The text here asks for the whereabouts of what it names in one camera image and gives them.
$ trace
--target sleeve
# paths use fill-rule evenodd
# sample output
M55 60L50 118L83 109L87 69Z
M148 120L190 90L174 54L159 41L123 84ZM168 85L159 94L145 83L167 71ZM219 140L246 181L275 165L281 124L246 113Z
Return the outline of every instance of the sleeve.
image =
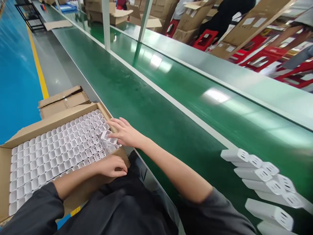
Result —
M250 221L214 188L212 194L201 204L189 201L178 207L186 235L255 235Z
M64 216L63 201L53 183L34 192L1 230L1 235L50 235L57 231L55 220Z

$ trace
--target white pole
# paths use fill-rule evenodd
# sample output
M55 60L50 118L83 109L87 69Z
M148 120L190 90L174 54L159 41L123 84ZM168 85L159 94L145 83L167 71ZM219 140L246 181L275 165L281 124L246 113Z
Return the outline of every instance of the white pole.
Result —
M104 46L107 51L111 50L110 42L110 7L109 0L102 1L102 19L103 19L103 33L104 33Z
M150 11L151 11L151 6L152 6L152 0L147 0L146 6L143 12L142 23L141 23L139 37L138 37L139 42L143 41L144 32L146 31L147 22L148 22Z

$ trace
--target blue floor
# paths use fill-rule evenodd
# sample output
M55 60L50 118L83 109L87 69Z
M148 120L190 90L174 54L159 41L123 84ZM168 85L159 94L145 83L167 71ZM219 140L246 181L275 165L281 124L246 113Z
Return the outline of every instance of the blue floor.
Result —
M7 0L0 18L0 144L18 130L40 121L39 78L26 24Z

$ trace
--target green conveyor belt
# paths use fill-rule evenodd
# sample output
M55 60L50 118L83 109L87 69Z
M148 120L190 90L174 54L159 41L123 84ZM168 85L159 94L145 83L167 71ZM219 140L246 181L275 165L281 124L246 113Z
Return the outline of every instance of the green conveyor belt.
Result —
M64 19L51 7L47 10L44 13L39 9L45 21ZM67 16L76 19L82 27L80 17ZM103 43L103 26L97 23L88 26L87 21L84 22L85 30ZM254 225L260 222L244 204L247 198L261 199L245 187L234 173L235 167L220 158L225 147L219 141L76 27L53 32L113 116L129 120L136 129L213 184ZM233 144L274 163L283 175L292 179L298 192L313 202L313 134L310 131L137 44L113 28L111 40L113 52ZM159 66L151 62L152 57L162 59ZM212 90L223 94L224 101L218 102L207 95ZM177 191L169 180L147 156L140 154L175 201ZM280 207L295 219L295 233L303 234L310 226L308 221L312 220L312 215L304 209Z

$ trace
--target hand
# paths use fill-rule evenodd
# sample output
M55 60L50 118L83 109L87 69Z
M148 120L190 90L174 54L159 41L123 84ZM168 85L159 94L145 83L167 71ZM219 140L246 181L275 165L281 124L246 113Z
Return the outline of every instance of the hand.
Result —
M127 175L127 167L123 159L116 155L109 155L98 162L95 162L95 167L99 174L109 177L121 177Z
M133 128L124 118L111 118L111 121L107 123L117 129L118 133L110 134L109 138L118 138L117 142L119 144L141 149L141 146L148 140L147 137Z

